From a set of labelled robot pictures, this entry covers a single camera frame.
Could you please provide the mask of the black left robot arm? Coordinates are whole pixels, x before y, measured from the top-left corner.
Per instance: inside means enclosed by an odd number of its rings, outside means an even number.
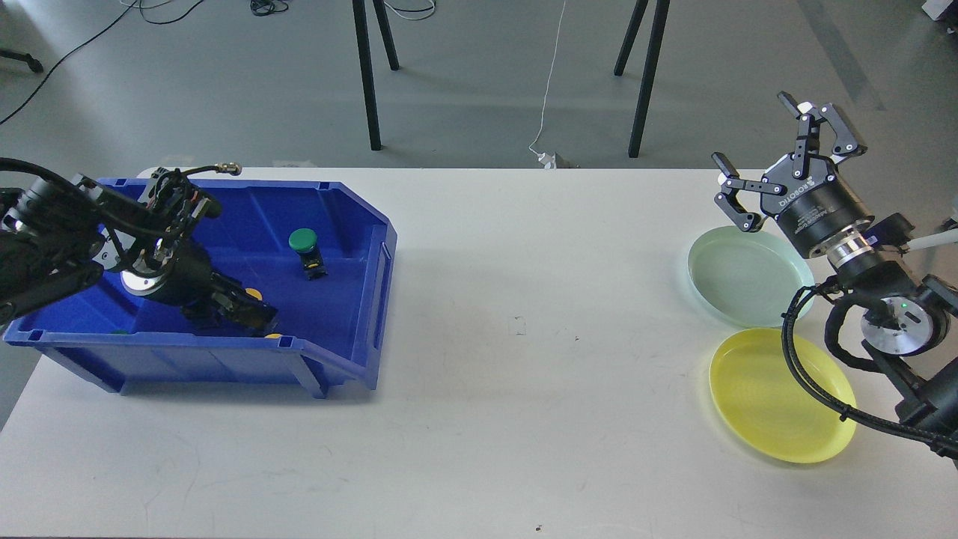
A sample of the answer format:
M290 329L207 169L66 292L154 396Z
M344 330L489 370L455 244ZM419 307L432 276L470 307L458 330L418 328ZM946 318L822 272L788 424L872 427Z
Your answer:
M177 307L195 325L230 322L254 335L276 326L276 308L221 274L195 242L196 226L218 218L222 205L190 170L158 168L139 198L20 159L4 158L2 170L35 179L28 190L2 190L4 323L117 272L129 293Z

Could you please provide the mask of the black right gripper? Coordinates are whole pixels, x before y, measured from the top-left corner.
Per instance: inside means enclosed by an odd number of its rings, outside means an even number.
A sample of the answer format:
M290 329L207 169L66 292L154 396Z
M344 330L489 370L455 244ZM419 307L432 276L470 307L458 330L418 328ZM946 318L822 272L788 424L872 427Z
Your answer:
M864 231L875 222L875 215L851 188L841 180L838 166L849 158L862 156L868 147L858 130L834 103L815 105L797 102L786 91L777 93L781 105L798 122L794 150L782 156L763 172L763 180L784 187L784 194L763 195L762 211L777 222L778 228L804 259L823 255L822 243L846 228ZM821 130L835 134L828 156L821 153ZM721 151L711 154L721 171L721 190L714 202L741 232L756 233L763 228L760 213L746 211L738 194L746 190L731 161Z

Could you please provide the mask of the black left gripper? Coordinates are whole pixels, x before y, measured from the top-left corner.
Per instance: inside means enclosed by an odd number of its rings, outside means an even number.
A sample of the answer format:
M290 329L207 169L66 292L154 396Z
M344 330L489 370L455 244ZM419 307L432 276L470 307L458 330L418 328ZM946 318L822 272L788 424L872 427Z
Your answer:
M133 296L178 307L202 334L263 337L274 333L277 325L278 309L257 301L240 281L219 273L207 250L194 240L179 246L161 276L121 272L120 279Z

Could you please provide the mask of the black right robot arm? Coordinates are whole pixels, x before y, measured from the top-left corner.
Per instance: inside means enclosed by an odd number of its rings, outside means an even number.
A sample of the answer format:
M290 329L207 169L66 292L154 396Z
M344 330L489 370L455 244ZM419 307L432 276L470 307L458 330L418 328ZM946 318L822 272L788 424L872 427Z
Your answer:
M800 103L786 91L778 99L796 120L794 149L745 180L723 153L712 158L721 171L716 205L742 232L760 231L773 219L797 255L824 256L834 274L801 287L784 311L781 350L802 389L852 420L923 443L937 456L957 457L956 362L923 378L907 364L937 347L956 319L956 288L934 274L914 277L903 256L913 225L895 213L876 221L842 181L838 165L866 151L858 133L834 103ZM823 341L832 357L859 371L882 373L901 395L896 421L874 416L822 388L801 364L793 328L812 297L832 305Z

